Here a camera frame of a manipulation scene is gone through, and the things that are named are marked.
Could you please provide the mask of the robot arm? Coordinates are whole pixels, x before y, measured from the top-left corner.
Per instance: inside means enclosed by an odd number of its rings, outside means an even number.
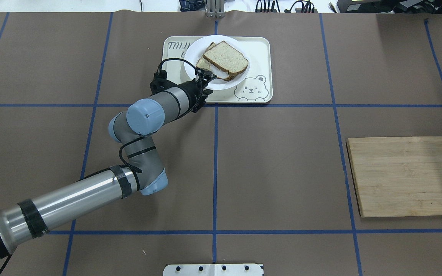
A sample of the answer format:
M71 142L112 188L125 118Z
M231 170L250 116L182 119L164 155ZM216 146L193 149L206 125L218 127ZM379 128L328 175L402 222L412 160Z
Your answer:
M167 187L165 166L152 136L165 124L198 112L212 93L208 84L215 79L214 73L197 67L192 80L175 84L158 68L150 84L151 96L133 103L109 123L110 136L121 144L121 164L0 210L0 259L9 259L21 243L111 202Z

